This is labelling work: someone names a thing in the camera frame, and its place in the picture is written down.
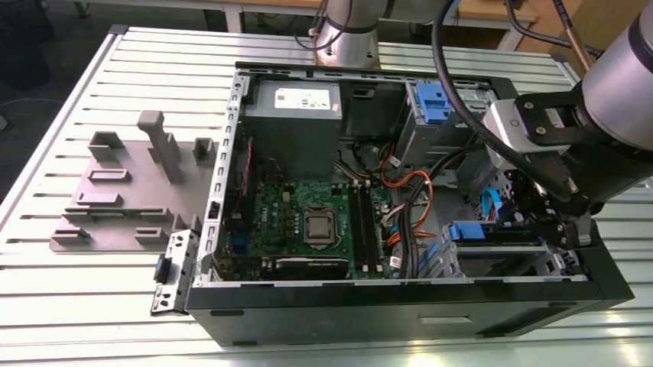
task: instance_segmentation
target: metal case frame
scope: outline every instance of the metal case frame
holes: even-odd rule
[[[240,102],[247,98],[248,78],[243,75],[268,69],[280,79],[310,80],[318,74],[326,74],[334,80],[343,77],[339,71],[326,67],[250,63],[236,64],[236,67],[242,71],[235,75],[227,105],[226,133],[231,135],[219,145],[202,243],[184,307],[220,344],[247,346],[517,336],[574,313],[604,310],[633,298],[596,226],[594,247],[580,254],[588,281],[513,283],[470,280],[457,284],[439,279],[438,282],[398,281],[393,285],[362,285],[350,281],[319,286],[298,282],[296,286],[286,287],[274,284],[211,287],[208,269],[220,229],[231,162],[230,139],[235,137]],[[381,70],[347,71],[358,72],[366,80],[398,78],[398,73]],[[401,76],[433,77],[423,73],[401,73]],[[465,79],[490,82],[499,99],[517,96],[506,79],[467,76]]]

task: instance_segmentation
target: ram slot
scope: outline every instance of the ram slot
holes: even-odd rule
[[[363,237],[362,217],[361,217],[361,192],[358,187],[349,188],[349,222],[351,224],[351,237],[354,241],[354,267],[365,270],[367,259],[366,240]]]
[[[378,242],[375,229],[377,225],[374,223],[374,207],[371,205],[370,189],[365,188],[359,191],[359,205],[361,205],[361,217],[363,226],[363,236],[366,239],[366,263],[370,271],[378,270]]]

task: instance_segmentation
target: cpu socket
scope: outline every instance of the cpu socket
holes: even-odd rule
[[[316,250],[323,250],[334,243],[334,210],[310,206],[304,209],[304,244]]]

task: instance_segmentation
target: aluminum slotted table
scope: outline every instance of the aluminum slotted table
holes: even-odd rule
[[[290,37],[112,28],[0,206],[0,361],[236,365],[653,364],[653,194],[636,187],[597,220],[636,299],[515,339],[222,348],[191,317],[150,317],[155,253],[57,255],[59,214],[88,163],[93,133],[147,140],[140,110],[164,111],[178,141],[219,141],[234,63],[312,64]],[[433,71],[430,48],[381,44],[382,68]],[[509,77],[519,93],[570,89],[547,55],[447,49],[451,73]]]

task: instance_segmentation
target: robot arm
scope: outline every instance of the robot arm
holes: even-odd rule
[[[327,44],[335,37],[338,39],[316,51],[319,63],[339,67],[375,67],[378,20],[426,23],[433,21],[445,3],[443,0],[328,0],[326,23],[316,45]]]
[[[519,171],[502,219],[525,218],[562,248],[589,244],[589,217],[606,200],[653,176],[653,2],[572,91],[498,101],[482,123],[502,142],[565,183],[561,202]],[[489,148],[494,165],[511,164]]]

